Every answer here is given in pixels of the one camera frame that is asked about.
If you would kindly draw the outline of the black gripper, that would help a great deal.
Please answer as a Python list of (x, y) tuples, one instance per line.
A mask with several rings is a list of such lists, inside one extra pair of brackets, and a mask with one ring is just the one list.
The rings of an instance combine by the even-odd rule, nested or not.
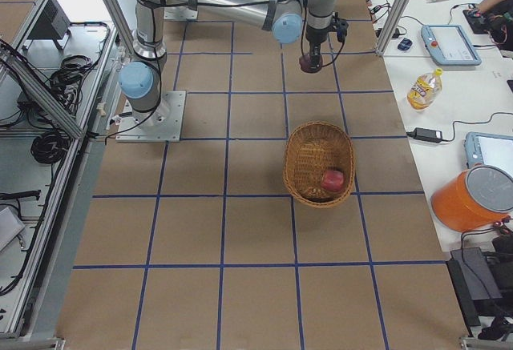
[(306, 26), (305, 36), (309, 42), (309, 69), (321, 69), (321, 44), (328, 38), (329, 28), (317, 29), (310, 25)]

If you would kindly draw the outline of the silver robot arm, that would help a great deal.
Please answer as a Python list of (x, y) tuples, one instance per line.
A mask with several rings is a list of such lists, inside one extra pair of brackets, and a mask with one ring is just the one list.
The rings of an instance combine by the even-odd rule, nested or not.
[(135, 61), (119, 76), (119, 84), (132, 108), (136, 125), (163, 122), (170, 112), (164, 104), (162, 71), (167, 60), (164, 11), (167, 8), (201, 9), (236, 22), (269, 31), (280, 44), (306, 38), (300, 68), (317, 73), (323, 66), (321, 45), (329, 33), (347, 34), (347, 25), (334, 11), (336, 0), (136, 0), (133, 34)]

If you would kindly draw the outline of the person's hand on controller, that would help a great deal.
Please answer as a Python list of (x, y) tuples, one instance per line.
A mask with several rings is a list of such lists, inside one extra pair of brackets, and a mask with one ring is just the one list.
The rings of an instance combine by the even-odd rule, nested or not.
[(488, 23), (489, 13), (487, 11), (480, 10), (477, 6), (469, 9), (467, 12), (467, 19), (469, 22), (478, 23), (481, 26), (485, 26)]

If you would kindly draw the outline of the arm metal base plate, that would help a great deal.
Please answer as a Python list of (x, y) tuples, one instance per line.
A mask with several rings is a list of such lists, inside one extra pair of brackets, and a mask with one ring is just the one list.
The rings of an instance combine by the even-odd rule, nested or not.
[(198, 12), (196, 10), (191, 10), (187, 6), (177, 6), (177, 7), (166, 7), (164, 9), (164, 20), (172, 21), (172, 22), (188, 22), (188, 21), (196, 21), (198, 17)]
[(119, 143), (179, 142), (186, 102), (185, 91), (167, 91), (162, 94), (160, 106), (147, 118), (134, 112), (126, 99), (124, 111), (130, 112), (119, 121), (115, 140)]

